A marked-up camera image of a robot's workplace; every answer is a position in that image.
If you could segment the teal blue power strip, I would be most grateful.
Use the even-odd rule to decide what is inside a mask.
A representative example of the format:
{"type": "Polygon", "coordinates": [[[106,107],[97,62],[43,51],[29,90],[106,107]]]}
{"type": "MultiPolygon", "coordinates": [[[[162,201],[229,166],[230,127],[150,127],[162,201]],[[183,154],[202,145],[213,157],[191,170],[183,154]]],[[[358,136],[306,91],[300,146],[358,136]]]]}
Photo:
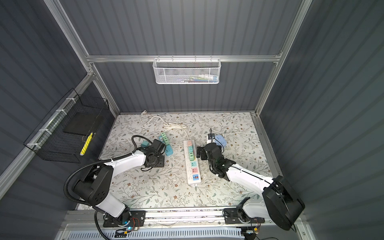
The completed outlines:
{"type": "MultiPolygon", "coordinates": [[[[159,140],[165,144],[165,141],[163,140],[163,137],[162,136],[159,136],[159,140]]],[[[165,148],[165,154],[167,157],[170,157],[171,155],[174,154],[174,151],[172,149],[172,146],[171,145],[166,145],[166,148],[165,148]]]]}

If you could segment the long white power strip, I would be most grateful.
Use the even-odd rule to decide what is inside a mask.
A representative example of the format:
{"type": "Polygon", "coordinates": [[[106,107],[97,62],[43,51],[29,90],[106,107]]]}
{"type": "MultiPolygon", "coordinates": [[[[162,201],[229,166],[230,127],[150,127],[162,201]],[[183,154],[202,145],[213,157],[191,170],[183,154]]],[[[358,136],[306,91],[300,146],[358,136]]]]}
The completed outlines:
{"type": "Polygon", "coordinates": [[[199,169],[195,141],[185,140],[183,143],[184,143],[184,156],[185,156],[186,172],[187,172],[187,182],[188,182],[188,185],[192,187],[196,187],[197,185],[201,184],[202,177],[199,169]],[[189,151],[188,141],[192,141],[193,143],[193,153],[195,156],[194,161],[190,161],[190,158],[189,158],[190,151],[189,151]]]}

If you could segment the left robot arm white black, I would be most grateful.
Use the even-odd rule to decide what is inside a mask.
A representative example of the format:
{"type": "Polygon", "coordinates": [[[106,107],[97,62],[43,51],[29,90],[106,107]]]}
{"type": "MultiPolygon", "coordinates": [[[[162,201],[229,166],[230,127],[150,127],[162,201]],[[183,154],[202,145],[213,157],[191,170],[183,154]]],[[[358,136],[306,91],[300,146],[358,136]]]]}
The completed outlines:
{"type": "Polygon", "coordinates": [[[78,202],[114,218],[123,216],[129,211],[129,207],[110,192],[113,178],[140,166],[145,169],[162,168],[165,162],[166,145],[161,141],[150,141],[143,136],[134,135],[132,142],[134,144],[132,152],[109,160],[94,162],[71,174],[65,182],[65,193],[69,194],[68,186],[71,179],[86,169],[87,174],[72,186],[72,191],[80,197],[78,202]]]}

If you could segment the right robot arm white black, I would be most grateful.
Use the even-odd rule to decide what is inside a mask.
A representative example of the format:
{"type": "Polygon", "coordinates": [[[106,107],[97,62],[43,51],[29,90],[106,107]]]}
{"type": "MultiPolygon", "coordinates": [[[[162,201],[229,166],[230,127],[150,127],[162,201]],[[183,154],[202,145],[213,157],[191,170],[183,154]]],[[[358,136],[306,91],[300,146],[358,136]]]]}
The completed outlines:
{"type": "Polygon", "coordinates": [[[237,205],[238,219],[244,223],[254,218],[269,218],[278,227],[288,231],[305,209],[303,200],[283,176],[262,176],[243,168],[235,161],[226,159],[219,146],[208,143],[204,146],[211,173],[228,182],[249,189],[263,198],[264,206],[254,203],[250,197],[237,205]]]}

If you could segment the round light blue socket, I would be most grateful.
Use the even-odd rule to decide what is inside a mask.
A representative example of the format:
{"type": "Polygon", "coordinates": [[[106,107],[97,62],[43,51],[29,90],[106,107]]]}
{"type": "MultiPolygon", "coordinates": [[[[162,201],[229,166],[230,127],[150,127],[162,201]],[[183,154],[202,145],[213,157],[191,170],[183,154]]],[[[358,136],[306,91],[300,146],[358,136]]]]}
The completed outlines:
{"type": "Polygon", "coordinates": [[[218,146],[221,146],[222,148],[225,148],[227,146],[227,141],[225,140],[225,138],[222,135],[215,135],[214,142],[218,146]]]}

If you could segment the floral table mat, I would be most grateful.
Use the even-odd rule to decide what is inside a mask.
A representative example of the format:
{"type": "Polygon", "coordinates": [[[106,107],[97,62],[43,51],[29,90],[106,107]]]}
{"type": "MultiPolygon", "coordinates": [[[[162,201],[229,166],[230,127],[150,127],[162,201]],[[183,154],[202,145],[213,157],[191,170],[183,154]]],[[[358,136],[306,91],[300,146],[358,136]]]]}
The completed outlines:
{"type": "Polygon", "coordinates": [[[165,158],[163,168],[143,172],[126,171],[112,180],[115,197],[132,209],[235,206],[246,197],[258,202],[262,198],[241,185],[213,175],[207,161],[199,161],[202,182],[196,187],[187,183],[184,140],[194,140],[198,147],[206,144],[209,133],[222,135],[227,141],[224,156],[260,175],[272,176],[250,113],[192,113],[120,115],[109,133],[101,159],[114,158],[133,149],[133,135],[157,139],[167,135],[174,154],[165,158]]]}

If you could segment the yellow ruler strip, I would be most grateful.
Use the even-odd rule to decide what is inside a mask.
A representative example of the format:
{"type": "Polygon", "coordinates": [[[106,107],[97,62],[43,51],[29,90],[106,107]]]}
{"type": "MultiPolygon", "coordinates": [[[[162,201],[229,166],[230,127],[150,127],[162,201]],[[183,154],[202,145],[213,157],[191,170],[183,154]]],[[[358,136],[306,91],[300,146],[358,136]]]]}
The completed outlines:
{"type": "Polygon", "coordinates": [[[84,145],[83,145],[83,148],[81,149],[81,152],[80,152],[80,156],[84,156],[89,145],[90,145],[90,142],[92,141],[93,139],[93,136],[94,136],[94,133],[90,133],[89,136],[87,137],[84,145]]]}

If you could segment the white vent grille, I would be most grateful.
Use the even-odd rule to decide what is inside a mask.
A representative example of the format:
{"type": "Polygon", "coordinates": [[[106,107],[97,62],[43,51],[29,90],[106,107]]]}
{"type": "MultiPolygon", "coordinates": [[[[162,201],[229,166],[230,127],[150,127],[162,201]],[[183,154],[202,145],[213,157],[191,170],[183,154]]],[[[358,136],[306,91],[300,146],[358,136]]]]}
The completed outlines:
{"type": "Polygon", "coordinates": [[[110,240],[242,240],[238,228],[176,228],[176,229],[141,229],[133,232],[122,230],[104,231],[110,240]]]}

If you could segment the black foam pad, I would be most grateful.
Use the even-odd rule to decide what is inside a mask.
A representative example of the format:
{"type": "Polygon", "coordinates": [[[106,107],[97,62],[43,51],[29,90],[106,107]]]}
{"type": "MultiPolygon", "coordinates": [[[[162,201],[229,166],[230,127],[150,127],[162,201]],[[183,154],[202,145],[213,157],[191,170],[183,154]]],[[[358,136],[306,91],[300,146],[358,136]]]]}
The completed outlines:
{"type": "Polygon", "coordinates": [[[63,132],[79,136],[86,136],[93,126],[97,115],[76,113],[64,127],[63,132]]]}

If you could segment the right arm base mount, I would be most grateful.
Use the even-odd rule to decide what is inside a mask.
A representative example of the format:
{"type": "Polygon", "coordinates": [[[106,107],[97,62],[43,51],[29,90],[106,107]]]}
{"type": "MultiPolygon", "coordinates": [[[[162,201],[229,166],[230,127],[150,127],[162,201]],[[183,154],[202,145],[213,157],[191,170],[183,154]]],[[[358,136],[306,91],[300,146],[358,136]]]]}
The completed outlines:
{"type": "Polygon", "coordinates": [[[222,214],[227,225],[231,224],[263,224],[264,218],[251,218],[243,210],[236,208],[225,208],[222,214]]]}

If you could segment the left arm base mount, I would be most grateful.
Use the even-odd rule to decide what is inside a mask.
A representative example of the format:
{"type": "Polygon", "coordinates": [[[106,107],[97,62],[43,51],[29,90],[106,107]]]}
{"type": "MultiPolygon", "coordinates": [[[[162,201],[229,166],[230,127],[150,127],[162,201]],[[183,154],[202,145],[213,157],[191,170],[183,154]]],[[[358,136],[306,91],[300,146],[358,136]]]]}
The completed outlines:
{"type": "Polygon", "coordinates": [[[124,211],[119,217],[109,214],[104,216],[104,228],[114,227],[142,227],[146,219],[146,211],[124,211]]]}

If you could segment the aluminium rail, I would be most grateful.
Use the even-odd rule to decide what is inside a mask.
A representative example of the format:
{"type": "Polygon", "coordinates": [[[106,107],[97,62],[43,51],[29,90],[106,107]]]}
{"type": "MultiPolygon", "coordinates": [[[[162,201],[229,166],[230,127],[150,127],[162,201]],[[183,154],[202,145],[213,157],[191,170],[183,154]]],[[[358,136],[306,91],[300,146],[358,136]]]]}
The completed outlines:
{"type": "MultiPolygon", "coordinates": [[[[231,224],[225,223],[222,214],[225,208],[235,207],[191,207],[191,208],[149,208],[149,209],[131,209],[131,211],[146,211],[146,219],[143,228],[157,227],[221,227],[221,226],[250,226],[257,224],[231,224]]],[[[68,211],[61,224],[60,230],[65,228],[95,228],[94,210],[75,210],[68,211]]],[[[274,225],[275,223],[269,216],[258,216],[264,218],[265,223],[260,225],[274,225]]]]}

